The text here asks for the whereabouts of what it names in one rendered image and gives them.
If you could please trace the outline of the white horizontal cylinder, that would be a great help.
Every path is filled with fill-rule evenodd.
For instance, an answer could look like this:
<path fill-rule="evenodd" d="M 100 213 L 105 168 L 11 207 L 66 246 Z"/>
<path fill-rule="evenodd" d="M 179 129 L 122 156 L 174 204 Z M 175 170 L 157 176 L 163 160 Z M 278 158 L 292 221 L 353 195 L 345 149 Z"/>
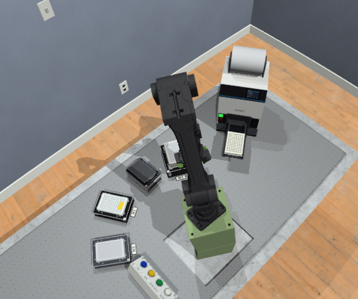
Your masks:
<path fill-rule="evenodd" d="M 263 74 L 266 49 L 233 46 L 230 70 L 251 74 Z"/>

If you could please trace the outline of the white control panel with buttons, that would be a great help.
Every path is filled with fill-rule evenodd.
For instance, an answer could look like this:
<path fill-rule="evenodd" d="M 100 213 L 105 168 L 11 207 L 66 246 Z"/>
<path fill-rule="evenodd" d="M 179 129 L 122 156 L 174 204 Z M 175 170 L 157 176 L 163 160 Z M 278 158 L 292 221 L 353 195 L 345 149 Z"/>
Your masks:
<path fill-rule="evenodd" d="M 128 272 L 151 299 L 178 298 L 144 256 L 132 262 L 128 267 Z"/>

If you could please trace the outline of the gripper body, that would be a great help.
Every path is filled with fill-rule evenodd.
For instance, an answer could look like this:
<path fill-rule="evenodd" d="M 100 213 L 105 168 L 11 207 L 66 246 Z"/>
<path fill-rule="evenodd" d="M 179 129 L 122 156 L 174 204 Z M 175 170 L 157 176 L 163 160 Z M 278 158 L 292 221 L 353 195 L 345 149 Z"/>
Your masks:
<path fill-rule="evenodd" d="M 182 162 L 182 164 L 184 164 L 180 150 L 178 150 L 178 153 L 175 153 L 174 156 L 177 163 Z M 206 161 L 211 159 L 210 152 L 208 151 L 208 149 L 204 149 L 202 144 L 200 144 L 200 156 L 201 156 L 201 161 Z"/>

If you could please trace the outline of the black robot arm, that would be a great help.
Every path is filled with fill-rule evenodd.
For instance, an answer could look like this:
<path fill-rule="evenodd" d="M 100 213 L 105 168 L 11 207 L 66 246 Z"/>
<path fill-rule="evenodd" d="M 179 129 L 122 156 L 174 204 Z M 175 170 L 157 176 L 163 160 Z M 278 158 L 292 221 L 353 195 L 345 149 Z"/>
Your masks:
<path fill-rule="evenodd" d="M 164 125 L 175 134 L 188 174 L 188 179 L 181 181 L 187 207 L 193 206 L 186 214 L 203 231 L 226 207 L 218 200 L 213 174 L 208 175 L 201 161 L 202 136 L 192 100 L 198 97 L 195 76 L 183 72 L 156 78 L 156 83 L 150 84 L 153 99 L 160 105 Z"/>

